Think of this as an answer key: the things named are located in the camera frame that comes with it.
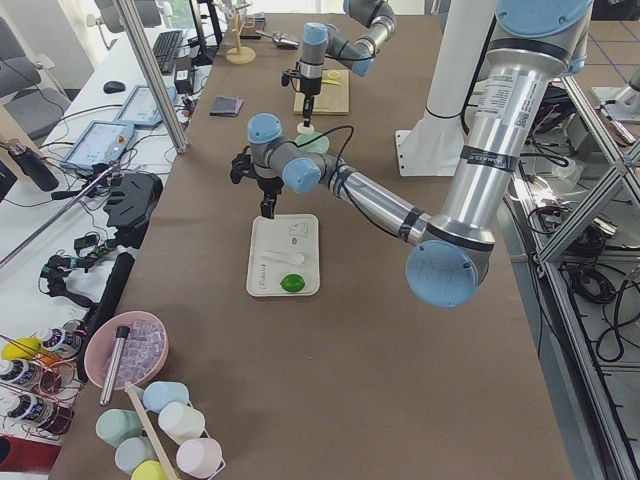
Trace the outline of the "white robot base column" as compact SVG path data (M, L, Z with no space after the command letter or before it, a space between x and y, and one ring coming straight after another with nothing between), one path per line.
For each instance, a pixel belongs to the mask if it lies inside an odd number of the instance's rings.
M396 132L401 175L454 174L464 145L463 107L495 12L491 0L450 3L425 113L413 129Z

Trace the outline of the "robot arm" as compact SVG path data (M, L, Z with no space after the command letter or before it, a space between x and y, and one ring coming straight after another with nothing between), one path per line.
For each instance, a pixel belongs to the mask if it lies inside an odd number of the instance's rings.
M280 120L249 120L248 145L230 177L256 180L261 213L274 214L283 188L306 194L324 185L372 224L413 247L406 263L411 290L424 302L454 307L484 280L495 240L490 226L515 171L548 83L578 72L586 55L588 1L501 1L495 27L478 53L486 87L451 189L430 215L349 166L340 155L310 153L286 138Z
M381 45L389 40L396 29L396 16L387 1L344 1L344 12L365 26L368 31L355 42L343 37L331 24L308 22L304 25L300 60L293 69L282 73L281 84L288 86L298 80L303 94L300 133L311 133L314 100L321 92L325 58L364 77L370 70Z

